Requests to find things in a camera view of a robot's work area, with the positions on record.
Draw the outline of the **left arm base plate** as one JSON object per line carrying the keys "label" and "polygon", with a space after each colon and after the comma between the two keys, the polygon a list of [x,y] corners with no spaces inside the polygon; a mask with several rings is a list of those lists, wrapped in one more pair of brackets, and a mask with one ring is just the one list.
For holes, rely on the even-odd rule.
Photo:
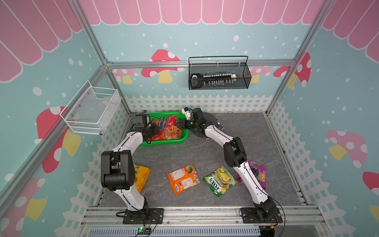
{"label": "left arm base plate", "polygon": [[123,224],[162,224],[164,208],[150,208],[148,211],[129,211],[123,216]]}

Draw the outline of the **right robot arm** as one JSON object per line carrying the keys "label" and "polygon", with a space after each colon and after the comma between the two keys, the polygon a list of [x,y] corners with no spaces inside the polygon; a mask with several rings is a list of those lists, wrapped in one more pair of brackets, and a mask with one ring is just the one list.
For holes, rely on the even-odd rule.
{"label": "right robot arm", "polygon": [[223,133],[217,125],[217,119],[205,113],[200,108],[182,109],[185,115],[175,125],[181,129],[191,130],[208,137],[218,143],[224,150],[224,159],[227,165],[233,168],[242,178],[247,187],[256,210],[256,217],[260,222],[268,220],[278,208],[274,199],[261,187],[253,174],[242,141],[239,137],[232,137]]}

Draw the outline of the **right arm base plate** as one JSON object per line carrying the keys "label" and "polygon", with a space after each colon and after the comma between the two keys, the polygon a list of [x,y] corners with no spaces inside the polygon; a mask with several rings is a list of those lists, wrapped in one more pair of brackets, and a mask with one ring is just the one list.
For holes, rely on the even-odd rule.
{"label": "right arm base plate", "polygon": [[276,208],[271,215],[261,209],[255,207],[242,207],[239,210],[239,216],[244,224],[267,224],[277,225],[283,223],[283,215]]}

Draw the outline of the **red candy bag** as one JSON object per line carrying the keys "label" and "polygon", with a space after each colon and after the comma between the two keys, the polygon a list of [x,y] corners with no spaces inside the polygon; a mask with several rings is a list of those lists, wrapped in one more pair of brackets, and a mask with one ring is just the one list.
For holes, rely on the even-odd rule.
{"label": "red candy bag", "polygon": [[160,133],[153,137],[153,141],[179,140],[183,137],[183,131],[175,124],[178,121],[178,114],[165,117],[153,117],[152,123],[159,126]]}

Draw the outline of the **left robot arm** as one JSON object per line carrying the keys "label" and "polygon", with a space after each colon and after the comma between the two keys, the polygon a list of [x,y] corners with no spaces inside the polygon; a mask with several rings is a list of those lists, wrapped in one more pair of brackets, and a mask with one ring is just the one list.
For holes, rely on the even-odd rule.
{"label": "left robot arm", "polygon": [[135,122],[126,137],[110,151],[101,155],[101,185],[124,201],[131,214],[147,215],[146,199],[135,185],[135,169],[132,155],[136,149],[160,132],[147,114],[136,114]]}

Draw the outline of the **green plastic basket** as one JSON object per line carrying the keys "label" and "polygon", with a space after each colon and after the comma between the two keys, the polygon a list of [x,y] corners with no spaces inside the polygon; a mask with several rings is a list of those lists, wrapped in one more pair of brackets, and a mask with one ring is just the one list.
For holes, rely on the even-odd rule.
{"label": "green plastic basket", "polygon": [[183,143],[188,137],[189,132],[175,126],[180,119],[185,118],[182,112],[160,112],[147,113],[148,121],[159,127],[159,133],[148,141],[144,141],[141,146],[162,146]]}

